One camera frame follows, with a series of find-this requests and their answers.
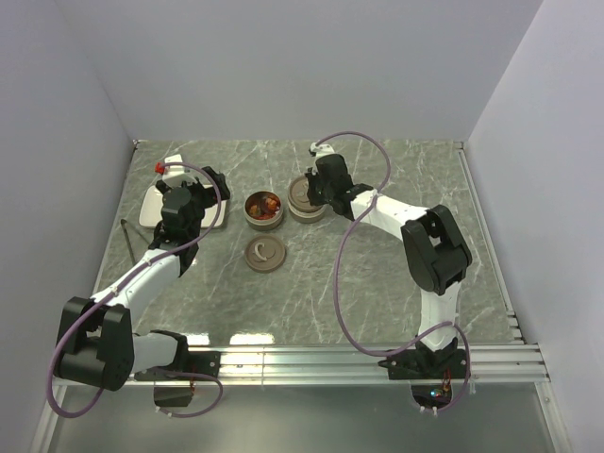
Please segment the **metal food tongs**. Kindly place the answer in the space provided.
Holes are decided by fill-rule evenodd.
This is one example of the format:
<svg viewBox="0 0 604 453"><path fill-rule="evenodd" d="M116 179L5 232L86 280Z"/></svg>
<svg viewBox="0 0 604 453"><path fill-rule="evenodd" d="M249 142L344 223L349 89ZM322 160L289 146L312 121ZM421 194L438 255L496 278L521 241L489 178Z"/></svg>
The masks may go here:
<svg viewBox="0 0 604 453"><path fill-rule="evenodd" d="M127 231L127 220L126 219L124 219L124 218L120 219L120 227L124 234L124 238L125 238L125 242L126 242L126 249L127 249L131 264L135 265L137 261L135 259L134 251L133 251L132 244L131 244L129 234Z"/></svg>

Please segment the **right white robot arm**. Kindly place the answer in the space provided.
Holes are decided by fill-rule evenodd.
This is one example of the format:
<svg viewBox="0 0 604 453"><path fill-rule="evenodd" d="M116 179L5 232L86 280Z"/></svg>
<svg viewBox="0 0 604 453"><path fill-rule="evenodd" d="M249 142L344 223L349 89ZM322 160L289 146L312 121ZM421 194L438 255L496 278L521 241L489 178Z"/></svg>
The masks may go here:
<svg viewBox="0 0 604 453"><path fill-rule="evenodd" d="M308 198L314 206L329 205L352 224L341 239L333 267L333 302L336 318L348 342L372 357L387 357L386 351L370 350L348 331L340 308L339 272L344 246L355 227L376 227L402 242L408 270L421 293L421 322L417 337L396 349L399 354L421 344L417 369L427 377L439 376L449 364L445 351L464 340L457 322L461 283L472 264L469 250L449 208L416 207L397 201L366 184L355 184L343 156L328 146L313 146L314 165L306 178Z"/></svg>

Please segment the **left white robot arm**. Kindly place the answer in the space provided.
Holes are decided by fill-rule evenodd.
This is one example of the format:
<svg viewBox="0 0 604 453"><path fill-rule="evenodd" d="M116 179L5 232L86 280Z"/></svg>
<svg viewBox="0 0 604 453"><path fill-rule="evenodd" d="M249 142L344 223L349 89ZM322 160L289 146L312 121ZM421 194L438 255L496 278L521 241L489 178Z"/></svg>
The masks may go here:
<svg viewBox="0 0 604 453"><path fill-rule="evenodd" d="M179 379L190 369L184 335L153 330L137 336L133 327L164 288L191 267L205 236L201 222L207 210L230 197L226 177L206 166L198 180L170 186L159 181L161 219L143 257L128 273L89 298L74 297L64 306L51 360L53 377L117 391L133 373L158 368Z"/></svg>

